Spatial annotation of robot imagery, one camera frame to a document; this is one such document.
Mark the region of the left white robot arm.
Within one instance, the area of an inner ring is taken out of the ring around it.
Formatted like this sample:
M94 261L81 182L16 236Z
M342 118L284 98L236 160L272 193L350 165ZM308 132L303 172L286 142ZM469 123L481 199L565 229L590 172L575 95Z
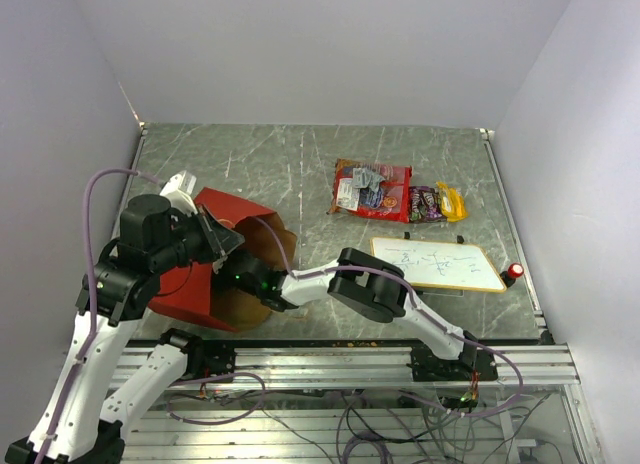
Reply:
M130 426L174 381L203 371L196 337L172 331L113 395L117 362L159 294L161 278L192 264L217 267L244 242L190 197L143 194L120 215L119 235L89 261L74 333L36 427L12 443L8 463L118 463Z

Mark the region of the red candy bag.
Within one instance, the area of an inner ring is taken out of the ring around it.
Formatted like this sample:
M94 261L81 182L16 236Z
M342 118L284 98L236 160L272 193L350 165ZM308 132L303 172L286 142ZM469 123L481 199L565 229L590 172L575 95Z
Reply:
M329 213L409 222L411 166L337 159Z

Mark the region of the red paper bag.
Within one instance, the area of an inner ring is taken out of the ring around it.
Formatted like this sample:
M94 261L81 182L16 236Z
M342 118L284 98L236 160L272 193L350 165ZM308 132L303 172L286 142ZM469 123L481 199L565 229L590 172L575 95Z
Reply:
M241 246L277 270L291 264L297 235L288 230L279 214L253 201L205 188L195 198L229 229L245 238ZM272 313L256 297L239 289L225 289L214 280L220 275L211 265L193 264L161 277L161 289L149 308L166 317L229 332L260 326Z

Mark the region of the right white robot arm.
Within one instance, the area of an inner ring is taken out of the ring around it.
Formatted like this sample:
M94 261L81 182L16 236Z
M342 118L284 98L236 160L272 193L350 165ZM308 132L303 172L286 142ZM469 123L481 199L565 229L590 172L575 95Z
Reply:
M475 339L431 309L401 269L354 248L306 271L277 270L249 251L237 250L213 284L224 291L243 291L276 312L331 297L370 321L395 322L420 340L431 352L436 380L466 379L476 370Z

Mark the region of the brown purple chocolate pack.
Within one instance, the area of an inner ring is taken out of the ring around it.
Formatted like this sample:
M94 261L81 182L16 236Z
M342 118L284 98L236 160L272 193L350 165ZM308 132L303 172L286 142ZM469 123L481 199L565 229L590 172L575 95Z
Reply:
M408 216L415 224L445 221L438 192L429 186L410 186Z

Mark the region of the silver green snack wrapper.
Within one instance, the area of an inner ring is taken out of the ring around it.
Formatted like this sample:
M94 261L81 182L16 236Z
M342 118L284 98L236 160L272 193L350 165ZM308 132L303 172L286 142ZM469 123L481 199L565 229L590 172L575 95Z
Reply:
M384 181L385 178L373 169L354 167L352 170L352 186L355 189L368 189L372 193L376 193Z

